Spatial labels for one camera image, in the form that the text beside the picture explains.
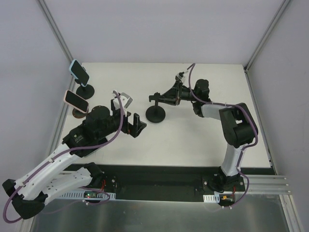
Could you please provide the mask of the black round base phone stand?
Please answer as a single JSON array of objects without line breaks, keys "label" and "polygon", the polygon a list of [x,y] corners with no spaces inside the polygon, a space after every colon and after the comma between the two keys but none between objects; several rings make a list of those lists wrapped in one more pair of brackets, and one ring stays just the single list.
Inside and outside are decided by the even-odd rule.
[{"label": "black round base phone stand", "polygon": [[78,80],[75,80],[77,84],[80,86],[76,89],[76,94],[80,97],[82,97],[85,100],[90,99],[93,97],[95,93],[95,89],[92,85],[87,84],[85,87],[81,85],[81,83]]}]

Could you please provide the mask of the pink case phone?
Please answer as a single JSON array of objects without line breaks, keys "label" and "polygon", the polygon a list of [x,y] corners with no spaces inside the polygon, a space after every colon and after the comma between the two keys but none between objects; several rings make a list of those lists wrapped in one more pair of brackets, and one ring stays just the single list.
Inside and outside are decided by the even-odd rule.
[{"label": "pink case phone", "polygon": [[89,103],[70,90],[65,91],[63,102],[84,114],[88,112]]}]

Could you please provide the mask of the black tall corner phone stand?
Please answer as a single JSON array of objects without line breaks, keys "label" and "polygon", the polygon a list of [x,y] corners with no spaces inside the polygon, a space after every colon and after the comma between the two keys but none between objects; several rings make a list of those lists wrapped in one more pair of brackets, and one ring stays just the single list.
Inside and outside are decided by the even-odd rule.
[{"label": "black tall corner phone stand", "polygon": [[149,102],[154,101],[154,105],[150,106],[146,112],[146,119],[152,123],[160,123],[166,117],[165,110],[158,105],[160,99],[160,93],[156,92],[154,95],[149,96]]}]

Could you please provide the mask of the green case phone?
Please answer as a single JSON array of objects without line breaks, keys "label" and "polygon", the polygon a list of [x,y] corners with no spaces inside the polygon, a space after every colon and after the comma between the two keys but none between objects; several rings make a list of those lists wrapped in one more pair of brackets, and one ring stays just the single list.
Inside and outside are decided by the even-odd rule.
[{"label": "green case phone", "polygon": [[[107,138],[104,137],[104,138],[98,140],[96,144],[93,143],[93,144],[90,144],[90,145],[87,145],[87,146],[102,145],[102,144],[106,143],[107,141],[108,141]],[[82,151],[81,151],[82,158],[88,156],[89,154],[93,153],[93,152],[96,151],[96,150],[98,150],[98,148],[92,148],[92,149],[84,149],[84,150],[82,150]]]}]

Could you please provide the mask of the black stand with brown base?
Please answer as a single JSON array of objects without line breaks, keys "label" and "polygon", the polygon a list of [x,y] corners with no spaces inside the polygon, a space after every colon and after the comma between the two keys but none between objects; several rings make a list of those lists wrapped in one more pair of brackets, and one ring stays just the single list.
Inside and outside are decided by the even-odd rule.
[{"label": "black stand with brown base", "polygon": [[72,115],[73,115],[74,118],[81,119],[81,118],[86,117],[87,114],[88,114],[88,112],[89,112],[89,111],[87,110],[86,113],[83,113],[83,112],[81,112],[81,111],[79,111],[79,110],[73,108],[73,110],[72,110]]}]

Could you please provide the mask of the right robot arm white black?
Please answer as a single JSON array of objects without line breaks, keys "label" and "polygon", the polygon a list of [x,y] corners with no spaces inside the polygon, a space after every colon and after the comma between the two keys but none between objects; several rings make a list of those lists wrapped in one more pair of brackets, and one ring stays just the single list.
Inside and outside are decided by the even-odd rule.
[{"label": "right robot arm white black", "polygon": [[190,101],[197,116],[221,122],[227,149],[218,174],[208,182],[208,187],[224,192],[239,182],[244,150],[258,135],[258,128],[245,103],[218,105],[211,103],[209,93],[206,79],[197,80],[192,90],[176,80],[171,89],[158,97],[158,102],[176,106],[182,100]]}]

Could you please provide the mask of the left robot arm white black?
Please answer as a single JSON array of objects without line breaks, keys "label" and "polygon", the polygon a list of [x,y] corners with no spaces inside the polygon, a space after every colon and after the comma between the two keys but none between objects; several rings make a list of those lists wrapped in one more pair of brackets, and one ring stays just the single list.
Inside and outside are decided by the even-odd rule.
[{"label": "left robot arm white black", "polygon": [[136,138],[146,123],[137,113],[133,123],[128,122],[131,113],[127,113],[117,99],[111,101],[111,108],[96,106],[86,115],[85,120],[72,129],[56,150],[24,177],[7,179],[2,186],[9,196],[5,208],[12,204],[22,219],[39,214],[46,205],[61,194],[80,187],[97,188],[104,174],[93,162],[85,164],[72,174],[54,180],[54,177],[75,161],[110,143],[107,136],[117,136],[123,132]]}]

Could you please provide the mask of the light blue case phone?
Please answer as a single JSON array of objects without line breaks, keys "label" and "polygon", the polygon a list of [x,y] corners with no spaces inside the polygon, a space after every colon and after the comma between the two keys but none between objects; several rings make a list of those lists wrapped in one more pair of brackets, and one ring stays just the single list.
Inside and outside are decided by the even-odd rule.
[{"label": "light blue case phone", "polygon": [[70,66],[69,72],[71,75],[79,82],[79,84],[83,87],[86,87],[89,81],[89,75],[86,70],[81,66],[78,60],[74,59]]}]

